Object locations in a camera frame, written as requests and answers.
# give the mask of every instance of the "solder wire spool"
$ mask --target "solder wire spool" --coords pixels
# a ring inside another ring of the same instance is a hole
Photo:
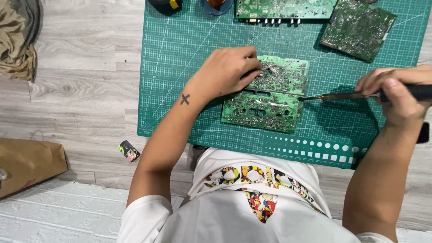
[[[204,11],[211,15],[222,15],[231,8],[234,0],[201,0]]]

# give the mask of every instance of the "dark green circuit board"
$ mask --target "dark green circuit board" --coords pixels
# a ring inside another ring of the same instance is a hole
[[[222,122],[293,133],[301,117],[309,62],[259,56],[261,74],[243,91],[226,96]]]
[[[239,19],[329,19],[337,0],[236,0]]]
[[[321,44],[373,62],[396,15],[355,0],[339,0]]]

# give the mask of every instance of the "soldering iron handle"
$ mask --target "soldering iron handle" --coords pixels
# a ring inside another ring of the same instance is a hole
[[[407,88],[417,100],[432,99],[432,84],[409,85]],[[390,102],[382,90],[380,100],[381,102]]]

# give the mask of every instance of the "cutting mat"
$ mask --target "cutting mat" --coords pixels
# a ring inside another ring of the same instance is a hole
[[[303,21],[298,27],[250,25],[237,21],[234,6],[222,16],[211,16],[191,0],[168,17],[146,2],[138,135],[152,134],[216,48],[254,45],[258,55],[308,60],[307,96],[352,91],[374,68],[416,65],[431,1],[380,0],[376,6],[397,14],[397,20],[374,63],[368,64],[320,45],[323,20]],[[222,101],[213,100],[200,113],[189,143],[352,169],[385,121],[373,100],[312,101],[305,102],[295,133],[285,134],[222,123]]]

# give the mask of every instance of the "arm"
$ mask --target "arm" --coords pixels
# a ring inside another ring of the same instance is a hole
[[[260,73],[253,46],[216,49],[188,81],[141,153],[127,206],[147,195],[171,200],[170,176],[187,143],[195,119],[212,99],[237,92]]]
[[[359,80],[356,90],[368,95],[382,88],[386,123],[357,167],[346,191],[343,226],[359,234],[373,232],[394,242],[408,166],[430,102],[418,102],[401,83],[430,84],[429,65],[380,69]]]

